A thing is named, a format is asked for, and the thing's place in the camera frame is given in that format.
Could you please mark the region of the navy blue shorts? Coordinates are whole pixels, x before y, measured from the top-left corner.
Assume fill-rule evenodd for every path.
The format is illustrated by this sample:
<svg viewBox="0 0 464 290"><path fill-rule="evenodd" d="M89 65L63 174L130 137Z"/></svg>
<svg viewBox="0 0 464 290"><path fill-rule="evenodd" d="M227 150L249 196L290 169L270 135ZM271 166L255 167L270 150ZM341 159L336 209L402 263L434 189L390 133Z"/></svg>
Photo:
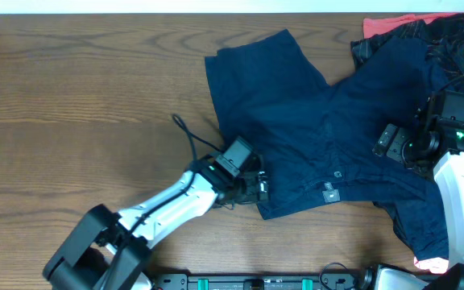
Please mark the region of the navy blue shorts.
<svg viewBox="0 0 464 290"><path fill-rule="evenodd" d="M266 219L325 204L331 184L344 201L395 204L425 187L372 148L387 124L414 126L428 88L426 45L390 39L353 75L335 85L307 60L288 31L224 48L205 58L219 127L262 155L271 199Z"/></svg>

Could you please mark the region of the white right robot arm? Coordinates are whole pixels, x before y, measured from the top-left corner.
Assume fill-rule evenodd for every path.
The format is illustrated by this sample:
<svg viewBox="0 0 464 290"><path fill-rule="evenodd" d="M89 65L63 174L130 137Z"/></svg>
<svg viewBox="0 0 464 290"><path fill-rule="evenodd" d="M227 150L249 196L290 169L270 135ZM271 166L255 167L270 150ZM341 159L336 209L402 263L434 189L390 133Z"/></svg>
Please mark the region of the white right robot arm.
<svg viewBox="0 0 464 290"><path fill-rule="evenodd" d="M455 126L431 126L416 134L389 124L373 152L430 177L436 183L444 205L449 258L444 274L428 278L379 265L370 278L370 287L464 289L464 130Z"/></svg>

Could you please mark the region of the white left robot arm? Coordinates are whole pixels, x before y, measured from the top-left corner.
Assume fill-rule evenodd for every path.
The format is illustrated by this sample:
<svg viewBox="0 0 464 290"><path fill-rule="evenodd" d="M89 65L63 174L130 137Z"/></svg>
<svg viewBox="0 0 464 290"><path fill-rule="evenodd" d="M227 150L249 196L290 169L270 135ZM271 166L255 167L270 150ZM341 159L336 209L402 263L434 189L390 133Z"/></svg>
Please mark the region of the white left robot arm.
<svg viewBox="0 0 464 290"><path fill-rule="evenodd" d="M176 228L219 205L267 199L264 170L231 176L201 160L141 204L116 213L104 205L93 207L46 263L43 277L54 289L150 289L143 273L148 260Z"/></svg>

